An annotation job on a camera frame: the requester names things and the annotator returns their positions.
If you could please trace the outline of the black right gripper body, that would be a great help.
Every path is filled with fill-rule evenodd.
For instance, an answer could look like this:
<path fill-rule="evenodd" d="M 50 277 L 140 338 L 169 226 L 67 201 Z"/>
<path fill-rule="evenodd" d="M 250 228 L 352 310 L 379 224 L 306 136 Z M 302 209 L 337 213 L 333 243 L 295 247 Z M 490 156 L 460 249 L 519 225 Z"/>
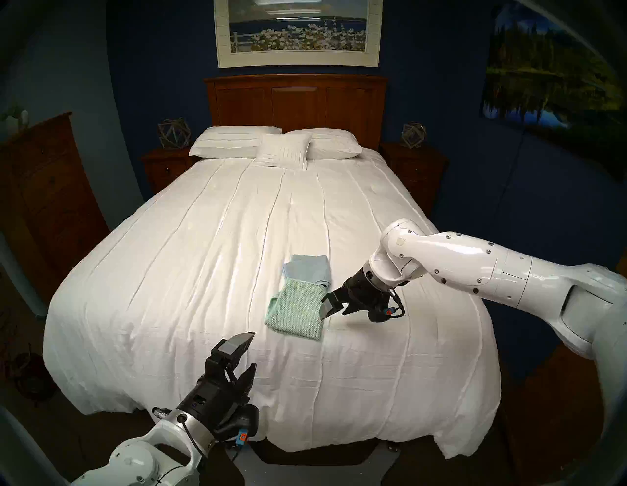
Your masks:
<path fill-rule="evenodd" d="M 346 303 L 360 303 L 369 314 L 387 314 L 389 285 L 373 271 L 369 262 L 347 279 L 336 292 L 346 293 Z"/>

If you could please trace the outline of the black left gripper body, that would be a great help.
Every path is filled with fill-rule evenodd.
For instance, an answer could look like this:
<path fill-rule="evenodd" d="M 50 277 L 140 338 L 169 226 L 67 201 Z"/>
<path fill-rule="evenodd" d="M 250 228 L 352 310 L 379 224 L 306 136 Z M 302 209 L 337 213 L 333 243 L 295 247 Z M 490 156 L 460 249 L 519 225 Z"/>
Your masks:
<path fill-rule="evenodd" d="M 237 388 L 232 362 L 207 359 L 205 373 L 179 404 L 179 410 L 192 416 L 209 431 L 215 431 L 243 404 L 243 394 Z"/>

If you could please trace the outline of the left gripper finger with grey pad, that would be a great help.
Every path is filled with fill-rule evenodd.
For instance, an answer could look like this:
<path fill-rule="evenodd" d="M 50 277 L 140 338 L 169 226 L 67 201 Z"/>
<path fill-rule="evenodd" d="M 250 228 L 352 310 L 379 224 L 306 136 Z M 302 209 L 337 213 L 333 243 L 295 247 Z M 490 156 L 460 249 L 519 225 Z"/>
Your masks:
<path fill-rule="evenodd" d="M 222 339 L 217 344 L 217 360 L 228 369 L 236 369 L 243 354 L 248 350 L 255 336 L 254 332 L 236 334 L 230 339 Z"/>

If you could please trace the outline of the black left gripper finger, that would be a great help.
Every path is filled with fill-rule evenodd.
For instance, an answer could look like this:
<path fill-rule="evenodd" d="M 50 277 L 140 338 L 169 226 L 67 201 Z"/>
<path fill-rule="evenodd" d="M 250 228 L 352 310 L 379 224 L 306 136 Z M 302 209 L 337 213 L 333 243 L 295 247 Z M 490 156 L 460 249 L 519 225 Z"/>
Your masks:
<path fill-rule="evenodd" d="M 237 379 L 237 397 L 238 403 L 248 403 L 250 400 L 249 394 L 253 386 L 254 377 L 256 374 L 256 363 L 251 363 L 245 372 L 243 372 Z"/>

